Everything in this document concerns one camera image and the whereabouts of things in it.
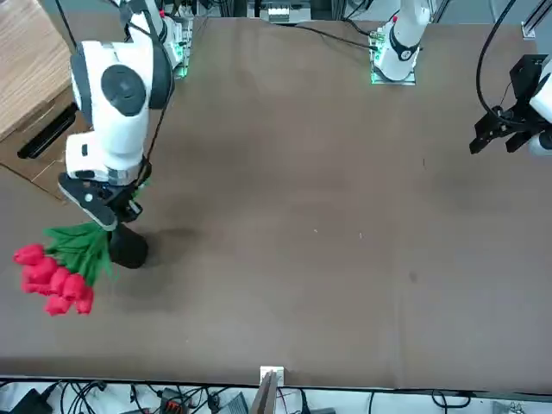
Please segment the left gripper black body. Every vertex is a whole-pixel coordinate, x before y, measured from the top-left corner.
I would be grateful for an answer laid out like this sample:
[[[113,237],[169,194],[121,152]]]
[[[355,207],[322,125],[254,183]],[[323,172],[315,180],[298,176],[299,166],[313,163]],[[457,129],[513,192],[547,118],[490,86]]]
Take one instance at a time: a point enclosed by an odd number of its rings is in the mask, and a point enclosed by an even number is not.
[[[510,70],[516,107],[528,104],[547,62],[547,54],[525,54]]]

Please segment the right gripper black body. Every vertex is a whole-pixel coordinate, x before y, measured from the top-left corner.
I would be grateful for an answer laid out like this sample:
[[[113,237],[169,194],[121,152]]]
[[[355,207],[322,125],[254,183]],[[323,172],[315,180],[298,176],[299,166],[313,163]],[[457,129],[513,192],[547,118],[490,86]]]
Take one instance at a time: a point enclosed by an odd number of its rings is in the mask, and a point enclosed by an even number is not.
[[[135,200],[138,190],[139,187],[135,182],[128,185],[100,183],[98,196],[102,204],[115,214],[119,222],[131,223],[143,212],[143,208]]]

